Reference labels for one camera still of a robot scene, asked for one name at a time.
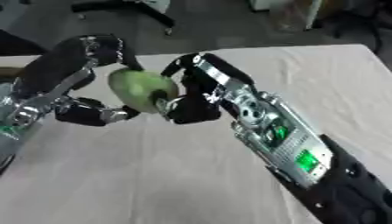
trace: white tablecloth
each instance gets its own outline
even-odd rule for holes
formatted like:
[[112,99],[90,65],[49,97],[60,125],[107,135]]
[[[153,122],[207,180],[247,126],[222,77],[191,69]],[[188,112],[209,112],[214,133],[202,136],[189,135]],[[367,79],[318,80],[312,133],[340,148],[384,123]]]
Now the white tablecloth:
[[[392,75],[364,46],[216,51],[279,93],[392,187]],[[178,55],[141,56],[161,71]],[[1,58],[0,66],[31,58]],[[116,105],[107,74],[75,93]],[[158,115],[90,128],[45,120],[0,178],[6,224],[318,223],[238,142],[231,118],[175,126]]]

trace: wheel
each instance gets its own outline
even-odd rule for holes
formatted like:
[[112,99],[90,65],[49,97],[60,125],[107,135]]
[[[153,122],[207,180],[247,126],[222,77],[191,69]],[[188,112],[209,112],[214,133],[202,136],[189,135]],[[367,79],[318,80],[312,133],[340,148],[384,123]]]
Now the wheel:
[[78,14],[78,19],[84,20],[84,19],[86,19],[86,15],[84,15],[84,14]]
[[166,29],[164,29],[164,34],[165,34],[166,36],[171,36],[172,33],[173,33],[173,29],[172,29],[172,28],[166,28]]
[[3,175],[3,173],[8,169],[8,167],[15,160],[15,157],[16,157],[15,155],[10,155],[3,162],[1,162],[1,164],[0,164],[0,175]]

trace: robotic hand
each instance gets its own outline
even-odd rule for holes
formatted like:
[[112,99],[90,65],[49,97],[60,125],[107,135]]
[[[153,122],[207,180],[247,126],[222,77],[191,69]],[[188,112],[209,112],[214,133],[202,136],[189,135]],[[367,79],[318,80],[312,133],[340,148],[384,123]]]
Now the robotic hand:
[[168,120],[211,121],[222,107],[234,118],[235,137],[321,222],[392,223],[391,191],[332,139],[318,136],[282,99],[257,91],[249,76],[213,54],[182,56],[162,75],[172,77],[180,69],[187,94],[168,101],[157,92],[152,98]]
[[104,126],[137,116],[129,107],[106,108],[97,100],[68,95],[95,79],[93,67],[122,63],[142,71],[135,54],[112,35],[70,38],[34,60],[14,83],[0,85],[0,162],[9,161],[23,138],[45,115],[55,111],[62,122]]

